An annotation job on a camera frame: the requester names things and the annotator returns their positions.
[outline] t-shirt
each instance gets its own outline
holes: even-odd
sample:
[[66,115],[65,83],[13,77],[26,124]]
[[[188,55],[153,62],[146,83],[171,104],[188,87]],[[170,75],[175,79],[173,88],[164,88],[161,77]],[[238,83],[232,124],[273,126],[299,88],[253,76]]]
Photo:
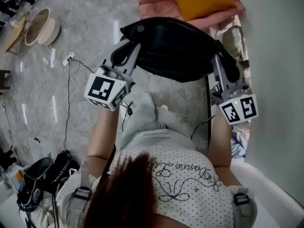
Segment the t-shirt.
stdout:
[[[139,133],[115,155],[109,174],[119,155],[122,159],[135,158],[143,152],[149,154],[149,164],[153,164],[152,183],[157,199],[154,213],[191,228],[233,228],[232,201],[238,187],[226,187],[208,158],[195,151],[192,141],[179,133],[168,129]],[[80,186],[80,174],[70,179],[58,194],[57,205]],[[99,179],[90,177],[90,182],[94,191]]]

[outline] marble floor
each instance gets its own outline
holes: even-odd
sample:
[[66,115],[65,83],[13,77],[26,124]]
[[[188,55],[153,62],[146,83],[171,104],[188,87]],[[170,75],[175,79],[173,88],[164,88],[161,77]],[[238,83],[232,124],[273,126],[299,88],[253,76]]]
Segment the marble floor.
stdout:
[[[13,144],[24,165],[33,161],[29,138],[44,137],[56,151],[63,150],[68,116],[68,78],[63,74],[62,65],[65,53],[51,68],[43,58],[50,61],[52,50],[58,54],[69,48],[77,51],[80,61],[96,70],[104,59],[107,46],[119,40],[119,28],[140,19],[137,0],[39,0],[32,10],[27,4],[17,19],[25,11],[30,11],[33,17],[44,7],[50,8],[52,16],[61,23],[60,34],[51,47],[39,44],[28,47],[22,42],[15,47],[17,56],[0,54],[0,69],[11,70],[10,90],[2,96],[8,120],[5,111],[0,110],[1,146],[7,151]],[[0,41],[4,41],[9,28],[7,24],[0,34]],[[78,63],[73,62],[66,146],[81,161],[99,108],[84,98],[89,70],[83,66],[78,71],[77,68]],[[169,110],[178,114],[190,133],[207,118],[204,80],[182,84],[154,76],[139,67],[135,69],[133,79],[136,85],[127,96],[128,100],[136,104],[143,92],[152,92],[155,103],[166,104]],[[207,125],[203,125],[194,136],[199,150],[206,147],[207,132]],[[118,124],[118,145],[121,133],[121,124]]]

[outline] electrical outlet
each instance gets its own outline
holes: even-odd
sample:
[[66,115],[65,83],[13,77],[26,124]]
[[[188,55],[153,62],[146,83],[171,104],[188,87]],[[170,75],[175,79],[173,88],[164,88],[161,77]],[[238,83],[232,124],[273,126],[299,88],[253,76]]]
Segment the electrical outlet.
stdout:
[[68,59],[73,59],[75,56],[75,53],[70,51],[68,56],[66,57],[66,59],[62,62],[63,66],[65,67],[66,65],[68,65]]

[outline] orange pillow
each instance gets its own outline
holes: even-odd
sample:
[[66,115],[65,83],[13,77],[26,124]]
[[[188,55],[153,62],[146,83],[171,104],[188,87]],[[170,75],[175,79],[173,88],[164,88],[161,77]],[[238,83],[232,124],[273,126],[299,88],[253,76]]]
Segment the orange pillow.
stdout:
[[236,7],[234,0],[176,0],[185,21]]

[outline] strap buckle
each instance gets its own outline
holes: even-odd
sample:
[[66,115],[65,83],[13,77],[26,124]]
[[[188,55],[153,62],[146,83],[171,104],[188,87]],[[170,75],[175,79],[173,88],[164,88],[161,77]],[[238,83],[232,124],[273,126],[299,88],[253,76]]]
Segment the strap buckle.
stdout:
[[237,193],[234,195],[233,199],[236,206],[249,203],[249,197],[244,193]]
[[92,190],[88,187],[77,188],[73,193],[73,197],[81,200],[90,200],[92,197]]

